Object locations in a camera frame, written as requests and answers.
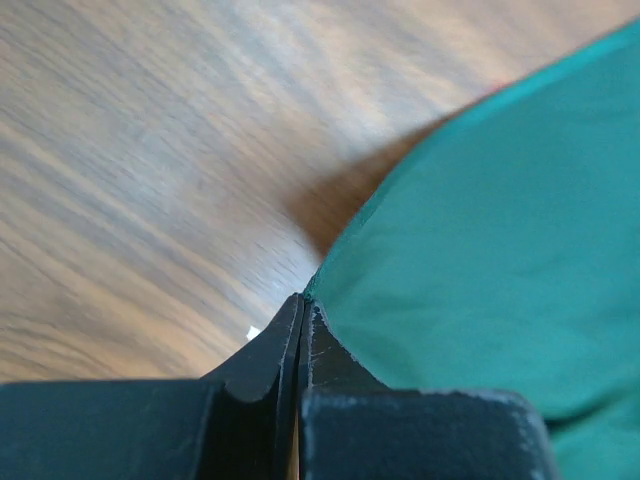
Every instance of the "wood grain surface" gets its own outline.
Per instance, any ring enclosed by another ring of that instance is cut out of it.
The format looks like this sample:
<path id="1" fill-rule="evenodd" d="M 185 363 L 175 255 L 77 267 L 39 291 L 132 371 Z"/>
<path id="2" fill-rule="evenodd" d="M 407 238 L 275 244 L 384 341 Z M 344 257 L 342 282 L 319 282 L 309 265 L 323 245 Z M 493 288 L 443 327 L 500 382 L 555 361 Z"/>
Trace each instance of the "wood grain surface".
<path id="1" fill-rule="evenodd" d="M 0 0 L 0 379 L 201 375 L 430 125 L 638 0 Z"/>

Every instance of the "teal fabric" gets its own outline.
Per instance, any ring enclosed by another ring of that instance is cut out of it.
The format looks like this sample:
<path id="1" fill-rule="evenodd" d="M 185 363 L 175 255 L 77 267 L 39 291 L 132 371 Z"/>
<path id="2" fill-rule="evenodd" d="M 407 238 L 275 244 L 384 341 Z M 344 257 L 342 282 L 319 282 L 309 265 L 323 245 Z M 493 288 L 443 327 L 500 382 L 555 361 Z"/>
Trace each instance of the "teal fabric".
<path id="1" fill-rule="evenodd" d="M 566 479 L 640 479 L 640 22 L 419 145 L 306 294 L 385 384 L 514 390 Z"/>

